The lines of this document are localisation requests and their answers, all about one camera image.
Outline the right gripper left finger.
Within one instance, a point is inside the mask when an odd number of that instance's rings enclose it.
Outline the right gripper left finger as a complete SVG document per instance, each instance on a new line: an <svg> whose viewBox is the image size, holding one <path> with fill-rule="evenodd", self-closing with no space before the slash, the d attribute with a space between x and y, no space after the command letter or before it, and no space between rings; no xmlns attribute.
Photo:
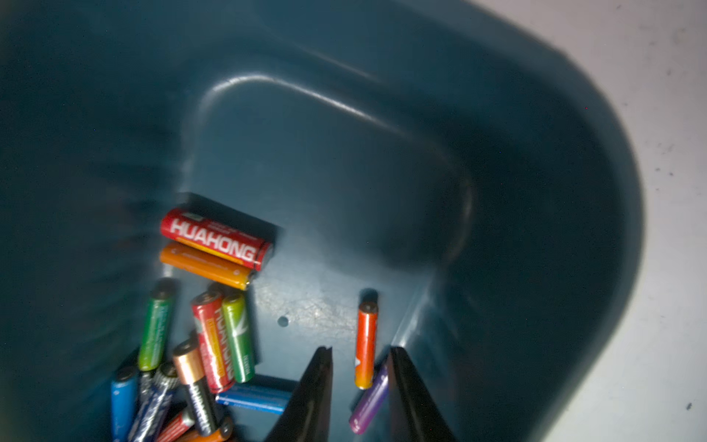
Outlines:
<svg viewBox="0 0 707 442"><path fill-rule="evenodd" d="M265 441L328 441L332 391L333 349L321 346Z"/></svg>

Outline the teal plastic storage box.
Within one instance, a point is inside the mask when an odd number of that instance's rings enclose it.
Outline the teal plastic storage box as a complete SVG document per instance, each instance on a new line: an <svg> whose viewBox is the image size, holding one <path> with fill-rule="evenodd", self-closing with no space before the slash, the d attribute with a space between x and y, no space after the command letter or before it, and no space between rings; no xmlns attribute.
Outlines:
<svg viewBox="0 0 707 442"><path fill-rule="evenodd" d="M261 379L333 353L351 441L356 311L460 441L539 441L624 312L641 185L564 56L462 1L5 1L1 438L107 441L147 298L170 340L209 283L160 263L188 206L274 243L248 292Z"/></svg>

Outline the orange slim battery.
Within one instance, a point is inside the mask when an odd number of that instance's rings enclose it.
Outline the orange slim battery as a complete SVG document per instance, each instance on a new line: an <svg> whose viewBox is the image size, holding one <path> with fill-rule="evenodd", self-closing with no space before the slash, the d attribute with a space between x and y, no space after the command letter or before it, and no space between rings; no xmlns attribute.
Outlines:
<svg viewBox="0 0 707 442"><path fill-rule="evenodd" d="M376 302L364 301L360 304L355 348L355 386L360 390L367 390L373 384L378 317Z"/></svg>

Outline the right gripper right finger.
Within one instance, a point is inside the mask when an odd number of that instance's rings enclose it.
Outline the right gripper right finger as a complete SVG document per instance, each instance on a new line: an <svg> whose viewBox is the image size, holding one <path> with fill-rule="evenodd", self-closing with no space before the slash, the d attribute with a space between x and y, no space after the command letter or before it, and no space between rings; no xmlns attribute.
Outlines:
<svg viewBox="0 0 707 442"><path fill-rule="evenodd" d="M391 440L456 441L404 348L390 348L386 369Z"/></svg>

